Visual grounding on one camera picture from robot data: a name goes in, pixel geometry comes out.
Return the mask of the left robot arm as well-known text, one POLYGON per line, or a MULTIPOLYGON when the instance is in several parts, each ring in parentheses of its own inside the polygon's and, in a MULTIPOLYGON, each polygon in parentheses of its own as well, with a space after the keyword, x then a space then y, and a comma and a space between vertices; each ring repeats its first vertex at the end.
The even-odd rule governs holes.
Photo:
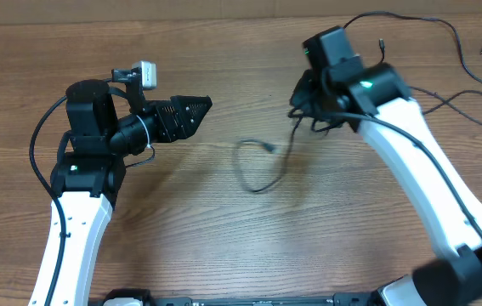
POLYGON ((147 100, 134 84, 108 79, 70 85, 65 105, 70 129, 60 141, 50 178, 36 171, 52 201, 48 240, 32 305, 85 305, 99 245, 128 170, 127 156, 154 143, 193 136, 211 109, 210 97, 147 100))

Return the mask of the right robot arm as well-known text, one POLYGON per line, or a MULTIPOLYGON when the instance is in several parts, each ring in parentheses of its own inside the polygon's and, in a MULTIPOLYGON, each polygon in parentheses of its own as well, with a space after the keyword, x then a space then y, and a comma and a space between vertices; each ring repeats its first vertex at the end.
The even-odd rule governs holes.
POLYGON ((435 258, 363 297, 365 305, 467 305, 482 298, 482 203, 432 135, 395 68, 363 64, 335 26, 303 43, 309 68, 290 117, 348 124, 382 158, 427 231, 435 258))

